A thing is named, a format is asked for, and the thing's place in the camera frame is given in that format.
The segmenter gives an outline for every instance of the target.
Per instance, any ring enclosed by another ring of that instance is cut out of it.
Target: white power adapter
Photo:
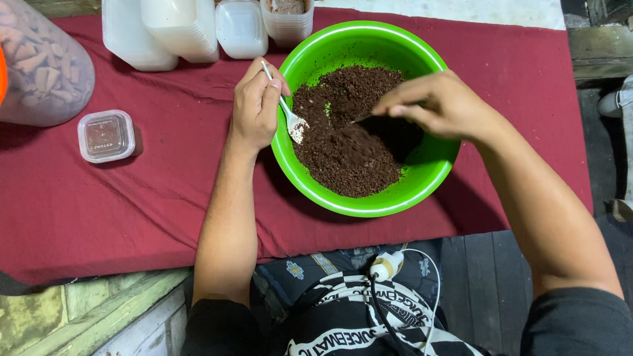
[[[382,252],[376,256],[372,266],[369,267],[369,276],[377,275],[377,282],[384,282],[389,278],[393,278],[398,274],[398,269],[404,260],[404,255],[400,251],[396,251],[393,254]]]

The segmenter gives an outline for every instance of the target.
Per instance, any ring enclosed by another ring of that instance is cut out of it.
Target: red tablecloth
[[[328,8],[317,8],[314,19],[315,30],[349,20],[388,22],[427,41],[591,209],[565,31]],[[86,109],[67,124],[0,125],[0,270],[43,283],[192,265],[233,88],[249,61],[222,56],[212,65],[181,63],[168,73],[140,73],[103,46],[100,17],[54,22],[88,50],[97,84]],[[271,47],[266,58],[279,66],[285,56]],[[131,115],[145,152],[91,165],[79,153],[77,122],[110,109]],[[270,149],[255,168],[254,194],[260,258],[508,228],[470,144],[431,197],[388,217],[356,219],[317,206],[285,178]]]

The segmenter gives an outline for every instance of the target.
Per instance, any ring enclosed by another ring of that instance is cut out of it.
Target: spoon
[[[268,68],[266,68],[266,63],[264,61],[261,61],[261,65],[264,67],[264,72],[266,72],[268,79],[273,80],[273,77],[270,75]],[[290,134],[290,137],[294,142],[301,144],[301,141],[303,141],[303,131],[305,129],[309,129],[310,126],[308,125],[306,120],[303,120],[302,118],[293,114],[292,111],[290,111],[290,108],[288,108],[288,106],[285,104],[283,95],[281,95],[279,104],[281,104],[281,108],[284,110],[285,113],[285,122],[288,126],[288,134]]]

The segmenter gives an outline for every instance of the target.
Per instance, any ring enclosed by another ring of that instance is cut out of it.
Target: ground coffee
[[[401,176],[404,160],[424,131],[401,119],[370,117],[373,106],[402,81],[400,72],[351,66],[299,87],[292,110],[310,128],[303,144],[293,143],[310,175],[333,192],[360,198],[384,190]]]

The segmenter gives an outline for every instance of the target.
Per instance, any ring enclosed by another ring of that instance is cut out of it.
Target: orange object
[[[4,101],[6,90],[9,86],[8,72],[6,70],[6,62],[4,61],[4,52],[0,48],[0,105]]]

